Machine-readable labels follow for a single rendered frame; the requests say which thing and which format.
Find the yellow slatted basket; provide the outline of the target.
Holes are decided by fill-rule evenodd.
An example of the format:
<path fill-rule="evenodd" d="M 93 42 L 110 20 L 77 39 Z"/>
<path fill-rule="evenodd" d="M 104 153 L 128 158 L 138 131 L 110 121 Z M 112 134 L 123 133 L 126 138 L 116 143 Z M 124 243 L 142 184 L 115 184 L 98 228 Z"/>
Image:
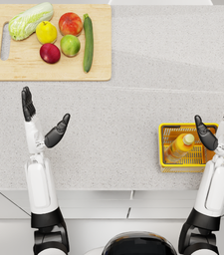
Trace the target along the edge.
<path fill-rule="evenodd" d="M 164 152 L 182 133 L 192 133 L 195 144 L 187 154 L 176 163 L 166 163 Z M 205 164 L 214 156 L 200 141 L 195 124 L 161 124 L 158 128 L 159 164 L 162 172 L 203 172 Z"/>

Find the green apple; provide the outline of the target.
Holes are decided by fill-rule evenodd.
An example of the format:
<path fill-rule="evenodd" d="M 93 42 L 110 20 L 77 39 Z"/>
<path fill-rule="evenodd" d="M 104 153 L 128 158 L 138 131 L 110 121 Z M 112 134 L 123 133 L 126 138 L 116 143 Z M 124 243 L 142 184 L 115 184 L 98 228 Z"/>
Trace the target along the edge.
<path fill-rule="evenodd" d="M 60 41 L 61 50 L 68 57 L 76 56 L 80 49 L 80 40 L 74 35 L 66 35 Z"/>

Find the lemon tea bottle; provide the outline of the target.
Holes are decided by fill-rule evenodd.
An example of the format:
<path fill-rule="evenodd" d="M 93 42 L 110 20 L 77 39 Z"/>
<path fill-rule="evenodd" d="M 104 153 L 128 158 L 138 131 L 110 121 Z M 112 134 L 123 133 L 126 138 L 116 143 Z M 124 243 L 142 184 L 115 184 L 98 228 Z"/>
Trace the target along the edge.
<path fill-rule="evenodd" d="M 164 152 L 165 163 L 176 163 L 193 149 L 195 137 L 192 133 L 180 134 Z"/>

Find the napa cabbage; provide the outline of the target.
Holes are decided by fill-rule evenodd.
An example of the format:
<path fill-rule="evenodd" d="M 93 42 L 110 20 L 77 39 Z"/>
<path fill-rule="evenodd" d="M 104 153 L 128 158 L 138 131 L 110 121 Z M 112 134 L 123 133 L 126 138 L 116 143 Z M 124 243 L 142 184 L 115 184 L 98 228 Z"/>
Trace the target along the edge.
<path fill-rule="evenodd" d="M 9 21 L 8 30 L 11 38 L 15 41 L 28 38 L 36 31 L 40 22 L 49 21 L 53 14 L 54 8 L 49 2 L 40 3 L 21 12 Z"/>

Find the green cucumber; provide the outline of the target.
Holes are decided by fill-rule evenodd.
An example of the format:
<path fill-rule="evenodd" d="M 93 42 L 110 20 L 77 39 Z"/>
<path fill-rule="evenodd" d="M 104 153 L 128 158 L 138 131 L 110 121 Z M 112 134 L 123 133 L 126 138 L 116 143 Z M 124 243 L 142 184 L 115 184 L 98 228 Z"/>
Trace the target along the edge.
<path fill-rule="evenodd" d="M 88 14 L 84 15 L 84 31 L 85 31 L 85 51 L 83 68 L 88 73 L 92 67 L 94 56 L 94 31 L 93 22 Z"/>

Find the dark round robot body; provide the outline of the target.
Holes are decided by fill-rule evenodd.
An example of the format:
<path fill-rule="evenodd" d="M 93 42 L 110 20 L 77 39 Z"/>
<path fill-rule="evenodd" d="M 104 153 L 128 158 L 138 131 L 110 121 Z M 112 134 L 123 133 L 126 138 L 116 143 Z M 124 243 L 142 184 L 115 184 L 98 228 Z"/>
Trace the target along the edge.
<path fill-rule="evenodd" d="M 146 231 L 124 232 L 112 238 L 102 255 L 177 255 L 164 237 Z"/>

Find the wooden cutting board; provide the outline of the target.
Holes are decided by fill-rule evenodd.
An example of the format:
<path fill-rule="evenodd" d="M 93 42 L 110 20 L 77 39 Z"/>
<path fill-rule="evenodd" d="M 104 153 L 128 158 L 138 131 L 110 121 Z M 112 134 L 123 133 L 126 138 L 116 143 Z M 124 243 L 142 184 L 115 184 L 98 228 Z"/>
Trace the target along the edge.
<path fill-rule="evenodd" d="M 52 23 L 73 11 L 89 15 L 94 28 L 94 58 L 91 69 L 83 69 L 84 54 L 63 55 L 56 64 L 44 62 L 41 44 L 32 35 L 23 41 L 10 41 L 8 59 L 1 59 L 3 28 L 15 15 L 29 9 L 29 4 L 0 4 L 0 81 L 107 81 L 112 76 L 112 7 L 108 4 L 56 4 Z"/>

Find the dark red apple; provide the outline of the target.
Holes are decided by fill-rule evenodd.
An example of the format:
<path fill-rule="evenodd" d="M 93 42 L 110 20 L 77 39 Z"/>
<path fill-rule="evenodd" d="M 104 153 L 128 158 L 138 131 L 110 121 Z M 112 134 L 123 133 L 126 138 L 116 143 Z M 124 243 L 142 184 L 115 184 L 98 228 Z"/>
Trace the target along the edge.
<path fill-rule="evenodd" d="M 48 64 L 55 64 L 60 60 L 61 52 L 56 45 L 47 43 L 41 46 L 40 57 Z"/>

